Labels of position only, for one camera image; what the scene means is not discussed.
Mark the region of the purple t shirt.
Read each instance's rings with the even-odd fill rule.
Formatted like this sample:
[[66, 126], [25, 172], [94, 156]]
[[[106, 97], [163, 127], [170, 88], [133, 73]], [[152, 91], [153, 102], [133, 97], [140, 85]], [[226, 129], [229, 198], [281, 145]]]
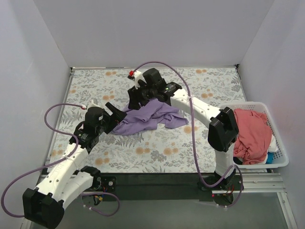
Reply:
[[151, 100], [139, 110], [126, 107], [123, 111], [127, 116], [112, 130], [114, 135], [128, 136], [142, 131], [156, 130], [158, 124], [174, 129], [189, 123], [186, 118], [179, 115], [178, 108], [157, 99]]

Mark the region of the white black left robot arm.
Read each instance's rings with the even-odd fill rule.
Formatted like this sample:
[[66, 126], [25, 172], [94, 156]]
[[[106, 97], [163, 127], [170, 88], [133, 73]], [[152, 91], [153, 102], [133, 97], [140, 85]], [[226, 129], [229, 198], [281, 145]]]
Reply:
[[111, 193], [113, 180], [103, 178], [95, 167], [79, 167], [98, 144], [100, 135], [110, 133], [127, 115], [111, 103], [106, 103], [106, 107], [110, 114], [94, 101], [82, 106], [86, 110], [84, 121], [75, 127], [59, 163], [35, 188], [26, 189], [22, 195], [26, 219], [54, 229], [65, 209], [84, 191], [91, 192], [98, 201]]

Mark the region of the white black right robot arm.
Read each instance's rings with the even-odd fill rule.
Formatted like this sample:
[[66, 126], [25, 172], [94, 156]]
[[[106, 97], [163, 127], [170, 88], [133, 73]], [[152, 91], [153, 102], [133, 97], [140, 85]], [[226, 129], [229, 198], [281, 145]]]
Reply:
[[175, 82], [167, 83], [155, 68], [144, 73], [130, 71], [128, 78], [134, 81], [134, 86], [128, 90], [129, 109], [139, 110], [150, 100], [157, 99], [190, 114], [191, 124], [199, 120], [208, 128], [208, 143], [215, 150], [216, 167], [209, 183], [202, 176], [200, 182], [205, 188], [228, 189], [235, 175], [233, 152], [239, 133], [233, 110], [214, 107], [191, 96], [189, 88], [183, 89]]

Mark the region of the floral patterned table mat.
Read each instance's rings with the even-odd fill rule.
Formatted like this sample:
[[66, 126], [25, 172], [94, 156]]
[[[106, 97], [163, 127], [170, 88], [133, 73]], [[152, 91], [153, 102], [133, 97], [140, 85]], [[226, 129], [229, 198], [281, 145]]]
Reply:
[[[237, 71], [232, 68], [178, 68], [175, 71], [158, 67], [166, 82], [189, 87], [193, 96], [212, 105], [245, 100]], [[59, 130], [73, 132], [84, 119], [85, 111], [78, 106], [96, 99], [122, 110], [129, 102], [127, 90], [133, 83], [127, 69], [77, 69], [72, 71]], [[159, 124], [129, 136], [101, 135], [99, 143], [83, 160], [109, 173], [194, 173], [213, 172], [215, 153], [207, 142], [207, 128], [199, 121], [175, 129]]]

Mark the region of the pink t shirt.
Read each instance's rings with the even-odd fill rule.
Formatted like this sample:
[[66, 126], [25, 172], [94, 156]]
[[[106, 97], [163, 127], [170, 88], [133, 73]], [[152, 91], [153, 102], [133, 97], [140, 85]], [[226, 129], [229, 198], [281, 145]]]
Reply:
[[272, 130], [264, 113], [253, 110], [235, 109], [239, 134], [234, 144], [234, 157], [243, 165], [264, 162], [272, 140]]

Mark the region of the white plastic laundry basket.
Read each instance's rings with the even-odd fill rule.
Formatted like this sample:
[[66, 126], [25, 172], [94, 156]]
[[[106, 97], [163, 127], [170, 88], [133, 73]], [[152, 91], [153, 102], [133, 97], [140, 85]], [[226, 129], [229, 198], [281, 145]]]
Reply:
[[221, 104], [237, 113], [239, 136], [235, 163], [243, 169], [269, 169], [288, 165], [289, 159], [271, 114], [261, 102]]

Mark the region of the white garment in basket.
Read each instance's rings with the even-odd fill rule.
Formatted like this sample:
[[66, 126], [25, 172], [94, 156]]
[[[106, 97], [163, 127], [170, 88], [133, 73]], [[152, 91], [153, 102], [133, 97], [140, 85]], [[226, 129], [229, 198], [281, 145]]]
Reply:
[[274, 135], [271, 136], [271, 142], [268, 148], [268, 152], [275, 153], [278, 151], [277, 143], [276, 143], [276, 137]]

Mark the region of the blue garment in basket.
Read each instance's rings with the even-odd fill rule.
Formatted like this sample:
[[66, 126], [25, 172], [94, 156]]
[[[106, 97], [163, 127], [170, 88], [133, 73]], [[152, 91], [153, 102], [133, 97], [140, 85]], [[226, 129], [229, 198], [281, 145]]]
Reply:
[[267, 158], [265, 160], [265, 164], [272, 164], [273, 163], [273, 153], [268, 152], [267, 153]]

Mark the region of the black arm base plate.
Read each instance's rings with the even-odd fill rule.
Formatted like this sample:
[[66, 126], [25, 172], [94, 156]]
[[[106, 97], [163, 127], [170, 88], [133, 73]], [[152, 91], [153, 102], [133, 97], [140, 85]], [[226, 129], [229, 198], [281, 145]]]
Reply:
[[109, 173], [93, 176], [86, 191], [106, 191], [120, 200], [199, 200], [225, 199], [232, 203], [233, 194], [243, 190], [241, 176], [213, 188], [204, 187], [196, 173]]

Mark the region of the aluminium table frame rail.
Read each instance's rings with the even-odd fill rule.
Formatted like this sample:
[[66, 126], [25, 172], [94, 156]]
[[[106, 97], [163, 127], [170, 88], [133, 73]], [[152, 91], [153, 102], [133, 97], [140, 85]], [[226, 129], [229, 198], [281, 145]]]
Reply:
[[[101, 107], [103, 109], [105, 109], [107, 111], [107, 113], [111, 113], [111, 111], [106, 107]], [[58, 161], [55, 161], [53, 163], [50, 164], [50, 167], [52, 168], [55, 164], [59, 163], [60, 159]], [[246, 193], [279, 193], [279, 192], [283, 192], [284, 190], [284, 183], [282, 181], [282, 179], [280, 178], [279, 174], [273, 174], [273, 173], [243, 173], [239, 166], [234, 162], [234, 166], [235, 166], [235, 175], [238, 174], [241, 176], [241, 182], [242, 182], [242, 186], [244, 187], [243, 190], [240, 190], [238, 192], [235, 192], [233, 194], [233, 201], [232, 203], [225, 203], [225, 199], [214, 199], [212, 202], [208, 202], [208, 201], [202, 201], [204, 204], [209, 205], [209, 206], [216, 206], [218, 208], [230, 208], [232, 206], [234, 206], [238, 200], [241, 197], [241, 194], [243, 192]], [[214, 172], [213, 173], [202, 173], [201, 171], [196, 171], [195, 172], [199, 177], [202, 176], [204, 178], [204, 180], [206, 180], [208, 183], [210, 182], [209, 177], [214, 176]], [[91, 192], [87, 192], [84, 191], [82, 193], [82, 195], [78, 196], [78, 197], [84, 197], [84, 196], [93, 196], [91, 194]], [[116, 195], [110, 193], [109, 195], [105, 195], [106, 196], [106, 201], [110, 202], [110, 201], [116, 201], [117, 203], [120, 203], [122, 200], [120, 200]]]

